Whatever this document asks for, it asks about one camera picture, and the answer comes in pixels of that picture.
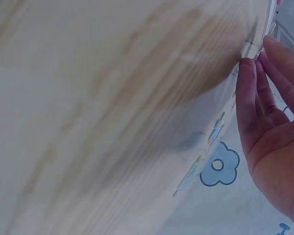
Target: wood grain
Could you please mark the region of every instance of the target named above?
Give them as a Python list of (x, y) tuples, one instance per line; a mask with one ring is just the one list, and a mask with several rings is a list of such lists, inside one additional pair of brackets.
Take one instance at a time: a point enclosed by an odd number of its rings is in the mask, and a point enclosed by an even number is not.
[(0, 235), (155, 234), (271, 3), (0, 0)]

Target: blue print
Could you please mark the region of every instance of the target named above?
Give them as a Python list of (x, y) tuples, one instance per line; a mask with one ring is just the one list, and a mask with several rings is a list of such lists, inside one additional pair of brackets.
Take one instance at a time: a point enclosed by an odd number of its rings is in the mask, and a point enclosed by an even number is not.
[(285, 235), (285, 233), (290, 230), (290, 227), (287, 226), (286, 224), (280, 224), (280, 227), (283, 229), (281, 233), (277, 234), (277, 235)]
[(236, 180), (236, 169), (239, 164), (239, 155), (221, 142), (200, 174), (200, 180), (208, 187), (215, 186), (218, 183), (230, 185)]
[(285, 109), (283, 110), (283, 112), (286, 114), (286, 116), (288, 116), (288, 118), (293, 121), (294, 120), (294, 114), (291, 112), (289, 107), (285, 107)]

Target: hand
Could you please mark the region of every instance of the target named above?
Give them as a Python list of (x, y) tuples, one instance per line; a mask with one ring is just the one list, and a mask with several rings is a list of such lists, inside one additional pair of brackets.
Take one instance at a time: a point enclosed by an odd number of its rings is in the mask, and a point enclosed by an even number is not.
[(272, 36), (254, 63), (240, 63), (238, 127), (250, 174), (261, 192), (294, 221), (294, 121), (276, 107), (266, 74), (294, 113), (294, 54)]

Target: patterned fabric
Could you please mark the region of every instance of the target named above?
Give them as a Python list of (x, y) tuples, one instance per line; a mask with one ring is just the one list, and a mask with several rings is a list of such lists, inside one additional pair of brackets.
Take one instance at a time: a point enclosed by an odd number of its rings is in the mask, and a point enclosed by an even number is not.
[[(294, 0), (277, 9), (274, 35), (294, 51)], [(278, 107), (294, 115), (275, 86)], [(294, 224), (258, 190), (248, 172), (236, 119), (182, 204), (158, 235), (294, 235)]]

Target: light wood surface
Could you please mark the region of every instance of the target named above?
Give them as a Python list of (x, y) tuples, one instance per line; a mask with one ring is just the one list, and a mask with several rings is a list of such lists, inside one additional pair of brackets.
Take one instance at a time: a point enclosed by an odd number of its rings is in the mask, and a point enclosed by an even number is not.
[(155, 234), (270, 8), (0, 0), (0, 235)]

